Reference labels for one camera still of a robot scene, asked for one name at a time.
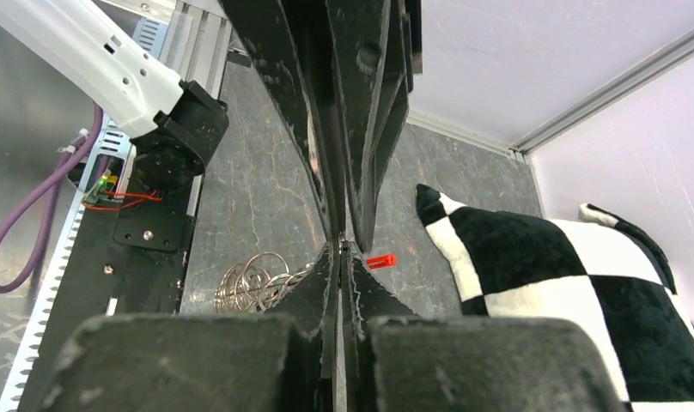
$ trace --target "red object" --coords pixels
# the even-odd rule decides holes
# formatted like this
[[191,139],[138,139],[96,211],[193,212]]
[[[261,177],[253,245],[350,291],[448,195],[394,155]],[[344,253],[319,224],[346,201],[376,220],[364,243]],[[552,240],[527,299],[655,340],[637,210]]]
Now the red object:
[[370,269],[389,268],[390,266],[395,266],[396,264],[398,264],[398,258],[392,253],[389,255],[371,257],[368,259],[368,266]]

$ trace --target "plush cushion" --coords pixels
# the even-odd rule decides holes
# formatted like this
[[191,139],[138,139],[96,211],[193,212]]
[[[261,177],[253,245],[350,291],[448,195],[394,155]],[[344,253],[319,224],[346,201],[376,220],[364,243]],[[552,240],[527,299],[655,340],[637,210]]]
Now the plush cushion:
[[426,185],[417,213],[465,315],[573,321],[628,410],[694,410],[694,329],[666,256],[639,227],[590,204],[584,222],[474,209]]

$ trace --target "checkered pillow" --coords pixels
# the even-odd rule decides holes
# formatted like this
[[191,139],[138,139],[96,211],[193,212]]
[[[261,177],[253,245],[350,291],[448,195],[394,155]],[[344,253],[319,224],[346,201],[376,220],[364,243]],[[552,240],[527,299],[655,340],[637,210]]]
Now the checkered pillow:
[[694,410],[694,329],[662,250],[593,205],[589,222],[474,209],[426,185],[417,213],[465,315],[563,318],[602,355],[628,410]]

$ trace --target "perforated metal strip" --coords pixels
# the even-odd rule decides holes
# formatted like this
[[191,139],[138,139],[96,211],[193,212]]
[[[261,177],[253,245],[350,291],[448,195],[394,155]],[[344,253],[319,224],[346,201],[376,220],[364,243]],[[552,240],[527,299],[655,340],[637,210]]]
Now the perforated metal strip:
[[[153,57],[158,58],[162,49],[162,43],[167,32],[167,24],[148,19],[142,19],[137,25],[133,39]],[[28,320],[26,331],[21,339],[21,345],[15,355],[13,366],[8,375],[8,380],[3,388],[0,400],[0,412],[16,412],[21,401],[23,389],[31,373],[33,362],[39,357],[39,345],[46,331],[46,322],[49,319],[53,302],[56,299],[58,287],[64,277],[71,249],[74,247],[76,235],[84,215],[82,206],[83,186],[89,181],[93,172],[94,159],[99,155],[119,157],[128,160],[131,154],[130,138],[114,125],[114,122],[105,116],[105,125],[97,138],[97,143],[92,148],[92,155],[84,168],[82,183],[71,200],[69,214],[64,221],[64,228],[59,235],[56,248],[52,256],[51,264],[46,276],[41,283],[41,289],[33,312]]]

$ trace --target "robotic arm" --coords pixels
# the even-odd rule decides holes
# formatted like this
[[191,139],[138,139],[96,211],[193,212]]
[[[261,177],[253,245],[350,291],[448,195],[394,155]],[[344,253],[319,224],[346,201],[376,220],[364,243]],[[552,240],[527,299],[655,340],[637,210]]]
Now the robotic arm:
[[203,173],[228,128],[225,105],[152,58],[90,0],[0,0],[0,26],[132,137],[143,187],[177,191]]

